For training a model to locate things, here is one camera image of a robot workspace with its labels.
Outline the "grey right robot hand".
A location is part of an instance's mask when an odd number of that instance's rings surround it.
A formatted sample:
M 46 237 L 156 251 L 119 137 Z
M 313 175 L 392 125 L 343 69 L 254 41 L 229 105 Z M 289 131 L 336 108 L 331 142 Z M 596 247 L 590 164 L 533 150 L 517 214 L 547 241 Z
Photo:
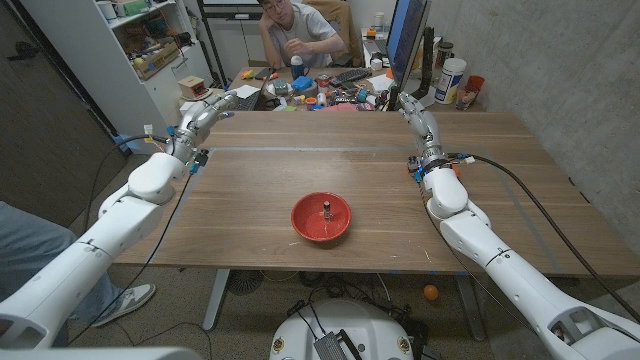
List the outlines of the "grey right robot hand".
M 437 121 L 434 115 L 410 94 L 401 92 L 399 102 L 403 109 L 403 116 L 407 119 L 418 149 L 423 160 L 423 167 L 431 169 L 446 161 L 443 151 Z

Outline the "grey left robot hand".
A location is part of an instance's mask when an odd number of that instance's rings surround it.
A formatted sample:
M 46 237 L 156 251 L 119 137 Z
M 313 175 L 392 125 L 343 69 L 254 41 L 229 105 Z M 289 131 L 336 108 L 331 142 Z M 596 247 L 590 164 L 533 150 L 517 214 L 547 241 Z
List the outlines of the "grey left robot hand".
M 174 130 L 170 153 L 181 161 L 188 162 L 209 136 L 211 127 L 217 121 L 231 117 L 237 104 L 238 97 L 233 90 L 193 104 Z

